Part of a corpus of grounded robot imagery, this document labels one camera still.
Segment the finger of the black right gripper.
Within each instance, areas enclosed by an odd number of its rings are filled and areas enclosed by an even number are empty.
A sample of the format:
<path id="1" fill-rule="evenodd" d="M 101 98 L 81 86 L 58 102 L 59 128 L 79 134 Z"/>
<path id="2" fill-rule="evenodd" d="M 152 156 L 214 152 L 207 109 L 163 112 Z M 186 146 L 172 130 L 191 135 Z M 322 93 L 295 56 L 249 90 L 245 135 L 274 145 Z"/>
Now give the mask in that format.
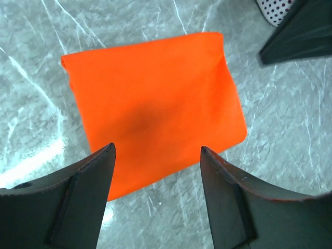
<path id="1" fill-rule="evenodd" d="M 263 65 L 331 56 L 331 1 L 295 1 L 259 51 Z"/>

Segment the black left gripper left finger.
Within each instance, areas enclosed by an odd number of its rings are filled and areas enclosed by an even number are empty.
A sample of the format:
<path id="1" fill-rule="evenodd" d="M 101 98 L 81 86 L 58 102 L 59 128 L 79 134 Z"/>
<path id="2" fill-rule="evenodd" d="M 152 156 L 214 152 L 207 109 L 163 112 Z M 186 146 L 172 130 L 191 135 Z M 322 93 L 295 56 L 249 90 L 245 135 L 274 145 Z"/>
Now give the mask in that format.
<path id="1" fill-rule="evenodd" d="M 108 144 L 81 161 L 1 189 L 1 248 L 96 248 L 116 160 Z"/>

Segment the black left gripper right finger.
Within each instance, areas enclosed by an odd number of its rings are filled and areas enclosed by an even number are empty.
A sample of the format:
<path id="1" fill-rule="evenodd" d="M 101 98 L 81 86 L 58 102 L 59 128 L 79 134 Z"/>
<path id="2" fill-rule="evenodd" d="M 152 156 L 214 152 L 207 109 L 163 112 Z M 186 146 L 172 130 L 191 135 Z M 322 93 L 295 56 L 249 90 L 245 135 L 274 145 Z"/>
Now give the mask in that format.
<path id="1" fill-rule="evenodd" d="M 208 147 L 200 169 L 215 248 L 331 248 L 331 193 L 269 184 Z"/>

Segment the orange t shirt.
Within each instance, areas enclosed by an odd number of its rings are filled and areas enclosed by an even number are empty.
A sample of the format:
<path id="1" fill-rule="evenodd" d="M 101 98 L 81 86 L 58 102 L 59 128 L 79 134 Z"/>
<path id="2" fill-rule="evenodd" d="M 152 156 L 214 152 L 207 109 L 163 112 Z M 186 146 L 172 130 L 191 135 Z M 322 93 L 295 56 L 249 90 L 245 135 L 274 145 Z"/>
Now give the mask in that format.
<path id="1" fill-rule="evenodd" d="M 116 147 L 110 201 L 241 143 L 247 127 L 217 32 L 62 56 L 91 151 Z"/>

